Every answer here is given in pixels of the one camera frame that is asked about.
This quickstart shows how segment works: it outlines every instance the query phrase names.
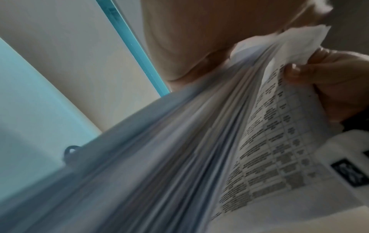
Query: sheet of paper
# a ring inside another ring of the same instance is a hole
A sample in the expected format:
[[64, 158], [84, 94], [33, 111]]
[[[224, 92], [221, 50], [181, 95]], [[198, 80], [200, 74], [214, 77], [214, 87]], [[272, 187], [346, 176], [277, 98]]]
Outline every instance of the sheet of paper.
[[314, 157], [331, 136], [314, 90], [282, 80], [284, 65], [306, 63], [327, 31], [293, 29], [277, 38], [284, 45], [265, 70], [208, 232], [260, 232], [358, 205]]

